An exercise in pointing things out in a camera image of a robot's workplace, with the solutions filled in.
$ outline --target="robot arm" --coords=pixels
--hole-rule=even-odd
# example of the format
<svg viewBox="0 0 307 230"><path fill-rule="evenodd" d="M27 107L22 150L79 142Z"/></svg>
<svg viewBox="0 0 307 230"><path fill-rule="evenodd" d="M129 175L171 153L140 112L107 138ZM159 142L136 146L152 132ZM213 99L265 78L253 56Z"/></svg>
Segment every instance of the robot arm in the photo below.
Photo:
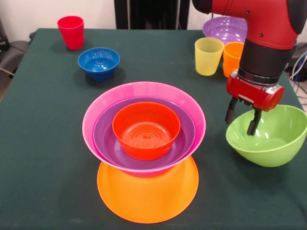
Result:
<svg viewBox="0 0 307 230"><path fill-rule="evenodd" d="M240 67L227 81L232 95L226 122L229 124L237 101L255 109L248 135L254 135L262 111L273 109L284 89L279 77L294 52L297 36L307 19L307 0L192 0L203 13L244 18L248 25Z"/></svg>

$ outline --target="yellow cup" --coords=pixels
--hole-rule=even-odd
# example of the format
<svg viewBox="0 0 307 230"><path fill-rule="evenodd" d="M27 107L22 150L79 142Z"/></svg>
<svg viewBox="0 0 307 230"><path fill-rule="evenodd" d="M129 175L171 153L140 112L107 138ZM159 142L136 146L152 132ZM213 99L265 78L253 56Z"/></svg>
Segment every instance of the yellow cup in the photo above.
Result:
<svg viewBox="0 0 307 230"><path fill-rule="evenodd" d="M196 71L203 76L213 75L221 60L224 43L213 37L203 37L195 42Z"/></svg>
<svg viewBox="0 0 307 230"><path fill-rule="evenodd" d="M229 78L231 73L240 66L240 59L243 52L244 43L230 42L225 45L223 52L223 72Z"/></svg>

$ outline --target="blue bowl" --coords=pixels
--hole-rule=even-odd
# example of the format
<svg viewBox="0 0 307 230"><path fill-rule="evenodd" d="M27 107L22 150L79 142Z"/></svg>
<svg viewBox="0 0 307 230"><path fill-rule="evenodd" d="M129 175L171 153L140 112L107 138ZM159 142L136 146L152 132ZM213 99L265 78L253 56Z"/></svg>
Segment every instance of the blue bowl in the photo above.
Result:
<svg viewBox="0 0 307 230"><path fill-rule="evenodd" d="M112 77L119 61L116 51L103 47L86 50L78 58L79 66L96 81Z"/></svg>

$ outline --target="wall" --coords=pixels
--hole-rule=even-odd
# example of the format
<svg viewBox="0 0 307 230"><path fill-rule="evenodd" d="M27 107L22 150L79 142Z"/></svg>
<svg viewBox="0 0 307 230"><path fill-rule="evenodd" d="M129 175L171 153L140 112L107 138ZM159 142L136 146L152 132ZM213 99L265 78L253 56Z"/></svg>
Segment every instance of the wall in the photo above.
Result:
<svg viewBox="0 0 307 230"><path fill-rule="evenodd" d="M56 28L59 18L78 15L86 28L116 29L113 0L0 0L0 18L10 42L29 40L39 27Z"/></svg>
<svg viewBox="0 0 307 230"><path fill-rule="evenodd" d="M204 14L197 11L192 1L190 1L189 7L189 20L188 20L188 30L201 30L203 24L211 18L211 14ZM298 42L307 42L307 23L305 24L304 30L302 34L300 34L297 38Z"/></svg>

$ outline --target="orange cup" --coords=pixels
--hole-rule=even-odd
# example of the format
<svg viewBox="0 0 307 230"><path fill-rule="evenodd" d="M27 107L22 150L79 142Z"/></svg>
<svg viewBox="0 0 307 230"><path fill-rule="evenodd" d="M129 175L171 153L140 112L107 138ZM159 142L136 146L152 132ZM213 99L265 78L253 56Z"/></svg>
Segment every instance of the orange cup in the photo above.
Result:
<svg viewBox="0 0 307 230"><path fill-rule="evenodd" d="M172 148L180 131L180 120L163 104L138 102L122 108L112 127L126 154L139 160L154 160Z"/></svg>
<svg viewBox="0 0 307 230"><path fill-rule="evenodd" d="M231 73L240 66L240 59L243 52L244 43L230 42L225 45L223 52L223 72L229 78Z"/></svg>

